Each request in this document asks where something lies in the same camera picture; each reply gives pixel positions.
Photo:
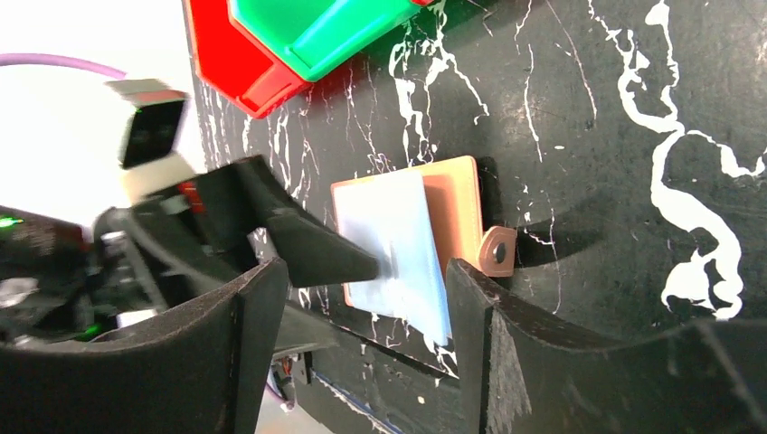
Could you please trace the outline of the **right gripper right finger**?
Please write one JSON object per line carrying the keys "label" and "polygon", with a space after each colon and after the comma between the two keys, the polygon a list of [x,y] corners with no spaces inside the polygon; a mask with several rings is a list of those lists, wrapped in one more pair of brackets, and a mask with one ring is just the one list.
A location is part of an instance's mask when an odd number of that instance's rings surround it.
{"label": "right gripper right finger", "polygon": [[463,259],[446,288],[469,433],[763,433],[766,323],[696,320],[635,343],[569,323]]}

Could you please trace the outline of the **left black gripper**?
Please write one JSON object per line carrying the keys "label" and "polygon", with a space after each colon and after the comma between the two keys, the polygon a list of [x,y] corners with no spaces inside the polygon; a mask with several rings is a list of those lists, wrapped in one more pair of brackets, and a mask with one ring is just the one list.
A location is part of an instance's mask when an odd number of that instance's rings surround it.
{"label": "left black gripper", "polygon": [[126,197],[91,226],[1,210],[1,343],[88,342],[165,313],[257,264],[259,225],[238,174],[199,174],[175,141],[188,97],[157,79],[107,82],[128,109]]}

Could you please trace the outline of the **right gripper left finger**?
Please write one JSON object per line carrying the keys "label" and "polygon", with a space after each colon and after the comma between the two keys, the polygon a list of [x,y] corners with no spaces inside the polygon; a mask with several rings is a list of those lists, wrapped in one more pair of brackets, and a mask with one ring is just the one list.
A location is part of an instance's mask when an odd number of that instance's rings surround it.
{"label": "right gripper left finger", "polygon": [[252,433],[289,286],[273,259],[102,342],[1,348],[4,433]]}

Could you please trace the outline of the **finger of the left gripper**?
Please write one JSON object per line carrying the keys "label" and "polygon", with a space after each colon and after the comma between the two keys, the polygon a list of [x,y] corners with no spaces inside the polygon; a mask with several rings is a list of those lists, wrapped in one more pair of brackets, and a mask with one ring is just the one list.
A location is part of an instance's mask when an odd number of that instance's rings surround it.
{"label": "finger of the left gripper", "polygon": [[244,269],[257,263],[248,236],[267,231],[298,288],[379,276],[373,255],[329,229],[286,192],[263,156],[250,156],[197,177],[213,246]]}

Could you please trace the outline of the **pink leather card holder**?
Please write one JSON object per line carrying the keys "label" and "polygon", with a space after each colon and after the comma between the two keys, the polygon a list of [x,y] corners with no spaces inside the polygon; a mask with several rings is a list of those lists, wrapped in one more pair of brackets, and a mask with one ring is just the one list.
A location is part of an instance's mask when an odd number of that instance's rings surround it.
{"label": "pink leather card holder", "polygon": [[516,230],[484,227],[472,156],[337,182],[331,195],[338,232],[381,266],[379,277],[345,284],[346,304],[401,319],[437,345],[451,336],[451,259],[493,278],[515,271]]}

